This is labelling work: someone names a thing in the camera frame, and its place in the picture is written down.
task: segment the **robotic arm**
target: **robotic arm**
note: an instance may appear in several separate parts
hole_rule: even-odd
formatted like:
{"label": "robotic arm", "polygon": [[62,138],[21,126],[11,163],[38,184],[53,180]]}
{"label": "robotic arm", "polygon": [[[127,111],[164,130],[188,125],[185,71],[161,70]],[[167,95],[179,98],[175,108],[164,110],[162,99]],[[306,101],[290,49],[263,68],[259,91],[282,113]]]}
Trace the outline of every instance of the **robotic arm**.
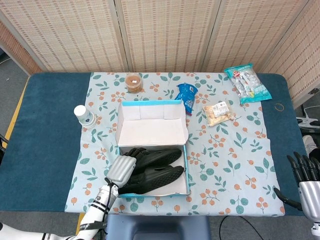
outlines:
{"label": "robotic arm", "polygon": [[20,231],[0,222],[0,240],[91,240],[99,229],[107,226],[105,217],[118,197],[118,189],[128,182],[136,166],[134,157],[137,154],[137,151],[130,151],[115,159],[105,178],[107,184],[100,188],[84,215],[77,236],[60,237],[50,233]]}
{"label": "robotic arm", "polygon": [[304,215],[313,221],[313,239],[320,240],[320,162],[313,157],[301,157],[297,152],[294,152],[294,156],[298,163],[291,156],[287,158],[298,186],[301,203],[288,199],[276,187],[273,190],[281,201],[303,211]]}

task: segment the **snack bag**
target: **snack bag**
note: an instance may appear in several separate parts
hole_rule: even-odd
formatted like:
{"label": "snack bag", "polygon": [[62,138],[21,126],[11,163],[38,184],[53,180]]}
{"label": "snack bag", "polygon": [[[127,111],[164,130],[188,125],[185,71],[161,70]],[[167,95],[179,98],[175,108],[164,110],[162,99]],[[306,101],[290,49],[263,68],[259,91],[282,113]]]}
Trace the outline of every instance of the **snack bag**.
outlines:
{"label": "snack bag", "polygon": [[213,106],[203,106],[202,108],[205,112],[207,125],[209,127],[233,119],[234,116],[229,103],[225,101],[221,101]]}
{"label": "snack bag", "polygon": [[253,70],[252,63],[228,67],[224,72],[235,86],[241,104],[272,98]]}
{"label": "snack bag", "polygon": [[198,92],[198,89],[188,83],[182,83],[177,86],[179,88],[179,94],[176,96],[175,100],[183,100],[185,113],[192,115],[192,106],[194,105],[195,95]]}

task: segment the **leaf pattern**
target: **leaf pattern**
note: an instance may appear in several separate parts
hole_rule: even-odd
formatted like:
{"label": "leaf pattern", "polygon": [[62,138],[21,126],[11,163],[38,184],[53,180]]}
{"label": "leaf pattern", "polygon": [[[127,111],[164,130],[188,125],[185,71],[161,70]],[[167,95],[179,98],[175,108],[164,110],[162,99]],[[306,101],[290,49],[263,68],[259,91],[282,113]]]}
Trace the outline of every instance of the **leaf pattern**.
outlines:
{"label": "leaf pattern", "polygon": [[[192,116],[186,117],[187,184],[185,196],[117,198],[110,214],[131,215],[252,215],[282,216],[283,203],[273,188],[279,187],[270,141],[260,102],[239,106],[239,98],[224,73],[140,72],[143,89],[128,93],[125,73],[93,72],[85,93],[85,106],[97,115],[93,128],[81,130],[80,151],[66,212],[86,212],[103,186],[120,149],[116,142],[118,107],[122,101],[173,100],[177,85],[198,88]],[[207,126],[203,105],[228,101],[234,119]]]}

